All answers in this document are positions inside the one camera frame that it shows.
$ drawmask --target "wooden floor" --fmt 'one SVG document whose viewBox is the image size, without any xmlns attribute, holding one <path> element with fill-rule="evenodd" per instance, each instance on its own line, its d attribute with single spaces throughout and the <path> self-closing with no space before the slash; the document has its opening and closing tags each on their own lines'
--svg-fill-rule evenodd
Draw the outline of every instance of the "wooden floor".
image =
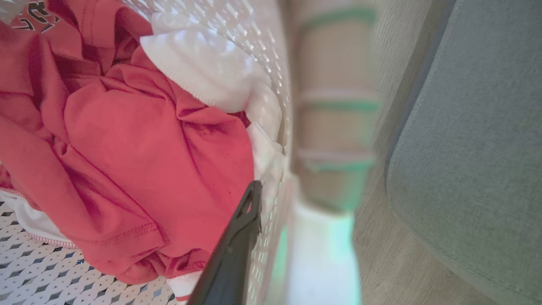
<svg viewBox="0 0 542 305">
<path fill-rule="evenodd" d="M 379 161 L 367 182 L 354 229 L 364 305 L 495 304 L 448 270 L 398 222 L 388 208 L 384 191 L 388 145 L 402 115 L 413 75 L 442 13 L 442 1 L 372 2 L 380 13 L 373 45 L 377 87 L 384 105 L 376 122 Z"/>
</svg>

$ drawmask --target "gray sofa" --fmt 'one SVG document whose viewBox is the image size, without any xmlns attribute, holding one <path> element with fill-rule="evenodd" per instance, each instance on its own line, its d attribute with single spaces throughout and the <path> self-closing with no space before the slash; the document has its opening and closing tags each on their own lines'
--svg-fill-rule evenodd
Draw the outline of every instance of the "gray sofa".
<svg viewBox="0 0 542 305">
<path fill-rule="evenodd" d="M 498 304 L 542 304 L 542 1 L 447 1 L 389 153 L 396 216 Z"/>
</svg>

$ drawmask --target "black plastic tool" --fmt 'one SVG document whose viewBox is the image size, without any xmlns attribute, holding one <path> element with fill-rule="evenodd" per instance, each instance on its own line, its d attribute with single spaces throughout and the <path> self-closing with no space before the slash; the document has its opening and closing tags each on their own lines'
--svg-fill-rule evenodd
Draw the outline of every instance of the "black plastic tool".
<svg viewBox="0 0 542 305">
<path fill-rule="evenodd" d="M 251 182 L 222 233 L 187 305 L 242 305 L 250 253 L 261 231 L 262 183 Z"/>
</svg>

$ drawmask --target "red clothing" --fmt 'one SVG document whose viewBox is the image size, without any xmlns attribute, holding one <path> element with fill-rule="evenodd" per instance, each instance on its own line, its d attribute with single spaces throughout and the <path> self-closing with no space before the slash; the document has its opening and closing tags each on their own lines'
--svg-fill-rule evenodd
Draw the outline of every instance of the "red clothing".
<svg viewBox="0 0 542 305">
<path fill-rule="evenodd" d="M 0 24 L 0 187 L 121 281 L 200 270 L 254 176 L 243 122 L 155 68 L 130 8 L 46 6 Z"/>
</svg>

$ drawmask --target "laundry basket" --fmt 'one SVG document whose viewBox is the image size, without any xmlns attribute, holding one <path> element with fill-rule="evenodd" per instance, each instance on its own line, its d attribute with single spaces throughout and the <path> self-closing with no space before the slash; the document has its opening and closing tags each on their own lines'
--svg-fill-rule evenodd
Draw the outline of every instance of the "laundry basket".
<svg viewBox="0 0 542 305">
<path fill-rule="evenodd" d="M 0 20 L 9 23 L 28 0 L 0 3 Z M 234 41 L 262 65 L 273 82 L 283 110 L 279 142 L 291 155 L 291 84 L 286 42 L 280 10 L 275 1 L 214 0 L 124 0 L 149 19 L 154 12 L 181 12 L 192 20 L 216 29 Z M 262 283 L 268 281 L 266 265 L 273 256 L 278 235 L 283 188 L 262 228 L 252 252 L 247 303 L 262 303 Z M 71 245 L 59 247 L 31 238 L 18 224 L 14 212 L 0 203 L 0 304 L 177 304 L 164 277 L 140 285 L 129 285 L 104 275 L 85 262 Z"/>
</svg>

